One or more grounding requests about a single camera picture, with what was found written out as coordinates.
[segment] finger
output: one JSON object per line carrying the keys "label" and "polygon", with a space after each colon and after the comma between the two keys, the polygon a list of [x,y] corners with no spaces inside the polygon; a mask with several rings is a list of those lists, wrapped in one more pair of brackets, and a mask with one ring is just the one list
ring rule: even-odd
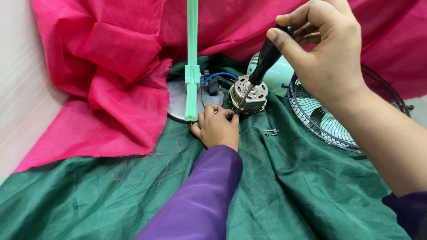
{"label": "finger", "polygon": [[240,121],[239,115],[238,114],[233,115],[233,118],[231,119],[231,123],[238,127],[239,121]]}
{"label": "finger", "polygon": [[205,107],[205,117],[210,117],[214,114],[215,111],[221,111],[223,109],[224,108],[221,107],[219,104],[209,104]]}
{"label": "finger", "polygon": [[226,116],[233,116],[235,114],[236,114],[236,112],[231,110],[231,109],[223,109],[223,110],[218,111],[215,115],[226,117]]}
{"label": "finger", "polygon": [[200,125],[198,122],[193,123],[193,125],[190,128],[191,132],[198,138],[200,138]]}
{"label": "finger", "polygon": [[320,41],[322,40],[322,36],[320,35],[319,32],[315,32],[315,33],[311,33],[308,35],[305,35],[299,42],[298,44],[300,46],[304,46],[306,44],[314,44],[317,45],[320,43]]}
{"label": "finger", "polygon": [[280,29],[271,28],[267,31],[267,37],[294,68],[296,64],[305,62],[307,52],[289,34]]}
{"label": "finger", "polygon": [[200,123],[200,125],[203,124],[203,122],[205,121],[205,112],[199,112],[199,114],[197,115],[197,121]]}
{"label": "finger", "polygon": [[314,26],[313,24],[306,23],[304,26],[302,26],[300,29],[298,29],[294,32],[293,37],[298,42],[298,38],[303,38],[305,35],[313,33],[314,31],[316,31],[318,29],[319,28]]}
{"label": "finger", "polygon": [[281,26],[293,25],[295,29],[303,27],[307,22],[321,27],[325,24],[332,25],[342,16],[330,3],[322,0],[311,0],[300,6],[295,11],[276,17],[276,22]]}
{"label": "finger", "polygon": [[353,12],[351,11],[350,5],[348,4],[347,0],[324,0],[324,1],[330,3],[341,14],[349,17],[354,17]]}

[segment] screwdriver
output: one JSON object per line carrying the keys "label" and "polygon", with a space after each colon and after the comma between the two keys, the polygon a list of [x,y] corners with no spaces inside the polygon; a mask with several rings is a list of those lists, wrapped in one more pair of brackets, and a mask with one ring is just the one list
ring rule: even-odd
{"label": "screwdriver", "polygon": [[[278,24],[276,24],[276,25],[274,25],[274,28],[278,28],[278,29],[286,32],[290,36],[293,35],[293,26],[279,26]],[[277,60],[279,60],[280,56],[282,56],[282,54],[276,48],[274,43],[270,39],[266,38],[263,46],[261,47],[260,55],[258,57],[257,66],[256,66],[254,72],[249,76],[250,84],[248,86],[248,89],[246,90],[246,94],[239,103],[238,107],[240,109],[242,109],[241,106],[243,105],[246,98],[248,97],[251,89],[254,86],[258,86],[259,84],[262,83],[264,75],[266,74],[268,69],[270,69],[277,62]]]}

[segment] fan guard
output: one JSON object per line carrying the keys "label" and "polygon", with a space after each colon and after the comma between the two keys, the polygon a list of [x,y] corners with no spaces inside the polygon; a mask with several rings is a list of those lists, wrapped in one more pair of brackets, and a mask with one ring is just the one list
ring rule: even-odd
{"label": "fan guard", "polygon": [[[410,117],[409,110],[399,94],[378,74],[365,65],[361,65],[363,80],[366,85],[382,99]],[[308,129],[329,144],[353,152],[362,152],[349,132],[308,93],[294,73],[289,84],[287,95],[296,116]]]}

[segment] black screwdriver handle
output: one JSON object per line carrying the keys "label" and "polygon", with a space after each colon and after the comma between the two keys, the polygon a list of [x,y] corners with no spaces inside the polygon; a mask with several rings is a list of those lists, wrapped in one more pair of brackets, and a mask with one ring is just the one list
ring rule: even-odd
{"label": "black screwdriver handle", "polygon": [[[274,27],[286,32],[290,36],[293,35],[293,26],[279,26],[276,24]],[[282,56],[282,54],[276,48],[274,43],[270,39],[266,38],[258,57],[257,67],[249,76],[249,82],[254,86],[261,84],[268,69],[270,69],[277,60],[279,60],[280,56]]]}

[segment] left hand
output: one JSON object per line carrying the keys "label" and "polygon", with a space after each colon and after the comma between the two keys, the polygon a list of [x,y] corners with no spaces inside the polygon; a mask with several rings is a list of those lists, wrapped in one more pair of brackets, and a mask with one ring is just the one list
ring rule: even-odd
{"label": "left hand", "polygon": [[[231,122],[227,116],[233,116]],[[239,115],[218,104],[209,104],[199,113],[198,122],[191,127],[192,133],[209,149],[216,145],[226,145],[239,150]]]}

